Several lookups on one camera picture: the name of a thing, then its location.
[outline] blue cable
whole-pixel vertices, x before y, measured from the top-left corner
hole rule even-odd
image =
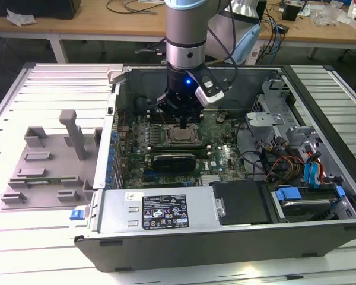
[[[272,63],[273,59],[275,58],[275,56],[276,56],[276,54],[277,54],[277,51],[278,51],[278,46],[279,46],[279,31],[278,31],[277,23],[276,23],[275,21],[271,21],[271,20],[264,20],[264,21],[273,24],[274,27],[275,27],[275,32],[276,32],[276,41],[275,41],[275,43],[273,43],[273,45],[274,45],[274,44],[276,44],[276,45],[275,45],[275,47],[274,47],[274,54],[272,55],[272,57],[270,58],[269,63],[268,63],[268,64],[270,65],[270,64]]]

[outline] motherboard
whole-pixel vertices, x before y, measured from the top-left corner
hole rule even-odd
[[[162,112],[134,116],[119,111],[111,148],[118,158],[110,167],[120,168],[120,185],[114,188],[208,186],[214,181],[246,179],[237,155],[236,120],[225,112],[204,110],[186,129]]]

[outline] gray plastic peg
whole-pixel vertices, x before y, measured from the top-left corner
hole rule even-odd
[[[67,132],[69,133],[72,145],[75,148],[79,160],[85,160],[86,152],[84,149],[84,138],[82,132],[79,132],[77,125],[75,124],[75,119],[77,118],[77,113],[75,110],[62,110],[59,115],[59,121],[62,125],[66,126]]]

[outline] warning label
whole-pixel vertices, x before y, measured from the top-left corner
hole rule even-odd
[[[189,227],[186,195],[142,197],[142,228],[144,230],[179,227]]]

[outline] wooden table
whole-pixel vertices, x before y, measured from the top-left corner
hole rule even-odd
[[[158,15],[115,14],[106,9],[107,0],[82,0],[81,8],[73,20],[37,18],[37,24],[17,27],[4,17],[0,18],[0,35],[8,38],[47,39],[51,42],[57,62],[68,62],[62,40],[100,40],[156,42],[165,35],[165,8],[154,8]],[[349,25],[316,27],[309,17],[297,17],[295,22],[280,20],[281,13],[270,10],[277,0],[268,1],[271,16],[280,24],[288,26],[282,45],[308,48],[356,49],[356,30]],[[142,9],[148,4],[132,3],[131,7]],[[110,8],[126,11],[121,0],[114,0]],[[259,49],[271,35],[267,24],[262,24]]]

